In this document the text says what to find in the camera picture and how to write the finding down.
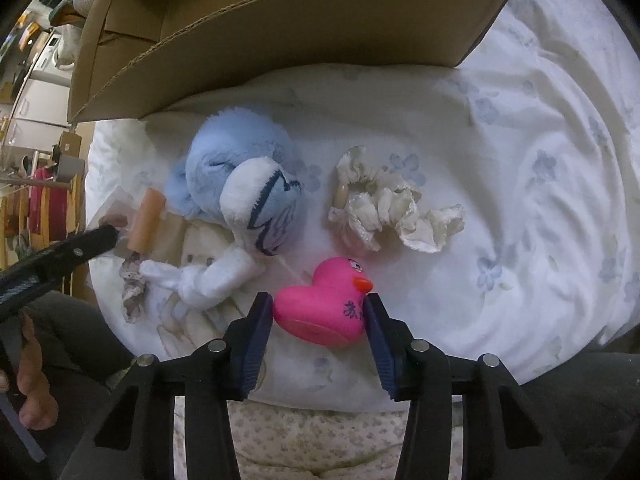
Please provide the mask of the person's left hand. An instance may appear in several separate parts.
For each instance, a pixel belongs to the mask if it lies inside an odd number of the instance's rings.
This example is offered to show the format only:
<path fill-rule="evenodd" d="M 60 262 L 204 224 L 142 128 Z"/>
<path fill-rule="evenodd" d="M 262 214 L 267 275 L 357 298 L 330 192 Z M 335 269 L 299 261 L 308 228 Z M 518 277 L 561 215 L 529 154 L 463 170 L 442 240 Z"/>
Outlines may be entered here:
<path fill-rule="evenodd" d="M 15 385 L 25 397 L 25 402 L 18 418 L 27 429 L 47 430 L 58 420 L 58 402 L 50 393 L 50 384 L 42 371 L 41 346 L 34 322 L 27 314 L 22 315 L 22 335 L 24 342 Z"/>

